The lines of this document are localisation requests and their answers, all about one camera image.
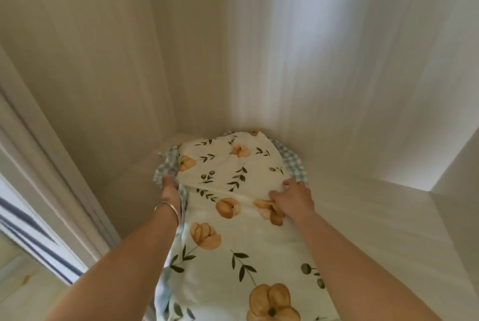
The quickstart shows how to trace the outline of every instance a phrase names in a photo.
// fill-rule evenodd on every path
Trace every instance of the forearm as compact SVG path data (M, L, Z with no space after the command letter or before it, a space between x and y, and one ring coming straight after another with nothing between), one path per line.
M176 232L169 206L153 216L85 273L45 321L141 320Z
M440 320L320 215L296 222L343 321Z

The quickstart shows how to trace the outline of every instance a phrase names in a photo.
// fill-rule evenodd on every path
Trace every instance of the hand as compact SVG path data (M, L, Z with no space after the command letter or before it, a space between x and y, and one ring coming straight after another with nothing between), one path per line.
M311 190L306 187L304 182L287 179L283 181L283 185L289 186L289 188L283 192L271 190L268 195L286 215L297 223L305 216L314 213Z
M161 193L161 199L172 204L178 211L178 214L182 215L180 194L176 189L175 181L170 176L163 176L163 192Z

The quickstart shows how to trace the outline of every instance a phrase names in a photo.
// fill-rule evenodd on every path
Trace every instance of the orange flower print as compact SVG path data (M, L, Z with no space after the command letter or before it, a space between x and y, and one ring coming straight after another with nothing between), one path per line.
M288 288L282 283L271 287L259 285L249 294L247 321L301 321L298 311L291 307Z
M180 172L189 170L191 167L196 166L196 161L187 155L183 155L180 161Z
M232 197L227 197L216 202L216 210L222 217L231 219L241 213L241 205Z
M263 219L269 219L273 225L283 225L284 212L274 200L256 199L253 204L258 208L258 212Z
M194 222L191 224L190 234L198 247L207 251L216 249L221 244L221 235L208 223Z
M248 157L251 154L250 149L246 145L236 144L233 147L233 150L230 152L230 155L238 155L240 157Z

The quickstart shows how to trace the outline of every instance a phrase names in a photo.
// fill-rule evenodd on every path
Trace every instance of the silver bangle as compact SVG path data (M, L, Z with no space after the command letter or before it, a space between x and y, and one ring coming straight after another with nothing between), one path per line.
M181 216L180 216L180 214L178 213L178 210L173 206L172 203L170 203L170 202L168 202L168 201L165 201L165 200L162 200L162 201L160 201L159 203L156 204L155 210L156 210L159 206L161 206L161 205L163 205L163 204L167 204L167 205L169 205L169 206L173 209L173 211L175 212L175 214L176 214L176 216L177 216L177 218L178 218L178 226L180 226L180 224L181 224Z

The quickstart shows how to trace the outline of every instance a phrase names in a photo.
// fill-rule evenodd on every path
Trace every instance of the white fabric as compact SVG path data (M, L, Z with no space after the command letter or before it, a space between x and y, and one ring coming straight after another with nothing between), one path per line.
M235 145L241 148L230 154ZM316 270L305 274L301 269L305 263L315 266L291 220L285 217L281 226L273 225L260 215L271 211L260 210L253 203L255 199L267 200L269 190L283 190L282 180L289 177L271 141L261 132L257 136L234 133L211 141L199 139L183 144L180 157L183 171L178 179L188 191L188 208L181 244L172 249L173 256L178 257L169 279L172 296L168 319L181 315L199 321L246 320L247 315L249 320L258 321L336 319L338 314L327 290L318 287ZM239 187L228 185L236 180ZM193 234L192 227L197 228ZM235 269L233 253L248 256L235 256ZM240 282L242 263L256 272L245 268ZM263 287L251 298L253 289L261 284L284 286ZM267 294L260 292L263 290L269 290L269 299L260 297Z

